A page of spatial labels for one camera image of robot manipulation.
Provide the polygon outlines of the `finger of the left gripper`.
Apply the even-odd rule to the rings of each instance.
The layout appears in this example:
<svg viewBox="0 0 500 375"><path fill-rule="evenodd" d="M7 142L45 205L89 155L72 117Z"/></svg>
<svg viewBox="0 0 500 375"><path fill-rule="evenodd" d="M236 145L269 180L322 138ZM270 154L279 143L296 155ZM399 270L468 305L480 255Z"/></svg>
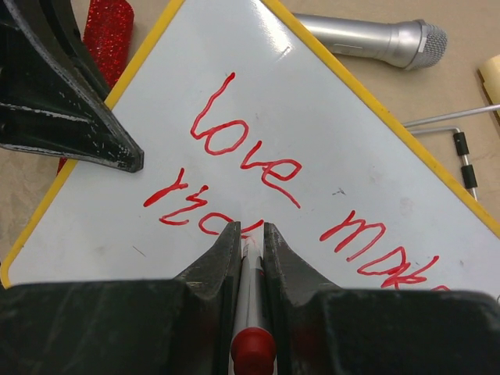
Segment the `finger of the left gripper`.
<svg viewBox="0 0 500 375"><path fill-rule="evenodd" d="M144 152L72 64L38 1L1 3L2 148L128 173Z"/></svg>
<svg viewBox="0 0 500 375"><path fill-rule="evenodd" d="M42 12L62 50L101 100L110 92L89 49L83 43L70 0L39 0Z"/></svg>

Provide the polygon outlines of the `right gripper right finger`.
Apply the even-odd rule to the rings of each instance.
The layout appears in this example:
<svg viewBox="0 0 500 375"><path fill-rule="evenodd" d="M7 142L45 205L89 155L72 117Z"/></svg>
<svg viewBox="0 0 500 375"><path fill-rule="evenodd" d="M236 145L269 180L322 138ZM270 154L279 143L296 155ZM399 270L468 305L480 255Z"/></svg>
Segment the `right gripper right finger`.
<svg viewBox="0 0 500 375"><path fill-rule="evenodd" d="M271 223L263 255L281 374L499 371L499 305L488 295L343 289Z"/></svg>

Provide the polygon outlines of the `yellow framed whiteboard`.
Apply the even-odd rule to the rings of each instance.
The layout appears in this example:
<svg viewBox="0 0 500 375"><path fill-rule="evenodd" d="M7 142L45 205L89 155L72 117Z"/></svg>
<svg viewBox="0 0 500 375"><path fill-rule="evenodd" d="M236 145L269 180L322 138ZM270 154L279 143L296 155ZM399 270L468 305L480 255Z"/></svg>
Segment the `yellow framed whiteboard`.
<svg viewBox="0 0 500 375"><path fill-rule="evenodd" d="M114 87L137 173L68 162L7 286L175 277L264 223L344 288L499 295L499 225L277 1L172 1Z"/></svg>

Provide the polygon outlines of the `red whiteboard marker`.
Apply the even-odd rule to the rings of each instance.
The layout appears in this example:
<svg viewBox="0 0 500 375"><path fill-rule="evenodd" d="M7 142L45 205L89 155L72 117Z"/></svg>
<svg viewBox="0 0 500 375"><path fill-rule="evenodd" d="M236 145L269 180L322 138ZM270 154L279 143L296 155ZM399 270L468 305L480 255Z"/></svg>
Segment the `red whiteboard marker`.
<svg viewBox="0 0 500 375"><path fill-rule="evenodd" d="M266 301L263 258L257 241L243 242L230 356L235 374L272 374L277 355Z"/></svg>

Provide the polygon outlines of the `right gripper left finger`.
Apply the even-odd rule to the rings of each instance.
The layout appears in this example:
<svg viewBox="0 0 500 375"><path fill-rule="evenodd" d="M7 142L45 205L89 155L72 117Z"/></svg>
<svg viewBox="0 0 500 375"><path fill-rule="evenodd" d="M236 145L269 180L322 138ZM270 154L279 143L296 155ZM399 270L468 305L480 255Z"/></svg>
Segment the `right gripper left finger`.
<svg viewBox="0 0 500 375"><path fill-rule="evenodd" d="M172 279L25 284L1 293L4 374L225 374L241 228Z"/></svg>

